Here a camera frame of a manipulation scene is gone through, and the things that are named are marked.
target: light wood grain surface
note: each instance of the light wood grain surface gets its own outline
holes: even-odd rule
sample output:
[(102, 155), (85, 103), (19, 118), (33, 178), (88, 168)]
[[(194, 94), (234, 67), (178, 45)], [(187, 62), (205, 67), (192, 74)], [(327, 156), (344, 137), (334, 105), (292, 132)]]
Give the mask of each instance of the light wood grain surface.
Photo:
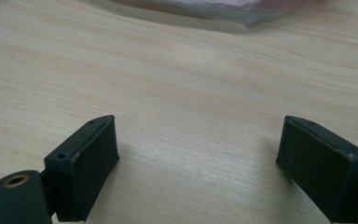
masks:
[(113, 114), (87, 223), (329, 223), (275, 159), (285, 115), (358, 146), (358, 0), (251, 29), (131, 3), (0, 0), (0, 178)]

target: black plastic part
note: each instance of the black plastic part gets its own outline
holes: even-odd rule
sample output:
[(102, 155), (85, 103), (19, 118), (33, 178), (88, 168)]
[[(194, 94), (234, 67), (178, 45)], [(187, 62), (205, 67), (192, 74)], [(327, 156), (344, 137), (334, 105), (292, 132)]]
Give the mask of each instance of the black plastic part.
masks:
[(43, 191), (45, 192), (48, 215), (51, 217), (61, 202), (60, 194), (58, 188), (48, 181), (46, 170), (40, 173), (40, 179), (42, 180)]
[(87, 219), (118, 160), (113, 116), (87, 122), (46, 156), (48, 182), (59, 192), (59, 221)]
[(284, 120), (277, 163), (331, 222), (358, 223), (358, 147), (306, 120)]
[(21, 171), (0, 179), (0, 224), (50, 224), (37, 171)]

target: wood grain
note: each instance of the wood grain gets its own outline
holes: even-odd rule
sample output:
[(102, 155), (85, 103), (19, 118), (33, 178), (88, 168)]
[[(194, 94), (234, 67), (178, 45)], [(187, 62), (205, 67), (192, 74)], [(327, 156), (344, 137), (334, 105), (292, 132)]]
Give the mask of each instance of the wood grain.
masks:
[(251, 29), (144, 6), (0, 0), (0, 178), (114, 114), (87, 223), (328, 223), (275, 159), (284, 115), (358, 146), (358, 1)]

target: black plastic block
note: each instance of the black plastic block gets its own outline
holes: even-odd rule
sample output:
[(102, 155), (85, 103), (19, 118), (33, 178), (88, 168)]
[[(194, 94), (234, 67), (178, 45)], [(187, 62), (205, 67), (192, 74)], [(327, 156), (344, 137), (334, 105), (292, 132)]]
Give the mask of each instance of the black plastic block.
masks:
[(115, 118), (91, 120), (45, 158), (48, 181), (59, 192), (59, 221), (86, 220), (118, 162)]
[(358, 147), (306, 119), (286, 117), (277, 163), (331, 222), (358, 222)]

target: screw hole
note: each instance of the screw hole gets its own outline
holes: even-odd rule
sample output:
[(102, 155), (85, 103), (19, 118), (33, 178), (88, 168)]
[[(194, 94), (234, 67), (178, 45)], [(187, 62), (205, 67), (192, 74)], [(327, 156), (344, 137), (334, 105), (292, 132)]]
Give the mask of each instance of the screw hole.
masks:
[(58, 154), (58, 156), (57, 156), (58, 159), (65, 159), (67, 157), (68, 156), (66, 154), (64, 154), (64, 153)]
[(30, 176), (28, 175), (15, 175), (11, 177), (7, 182), (5, 182), (4, 186), (6, 188), (14, 188), (27, 182), (29, 178)]

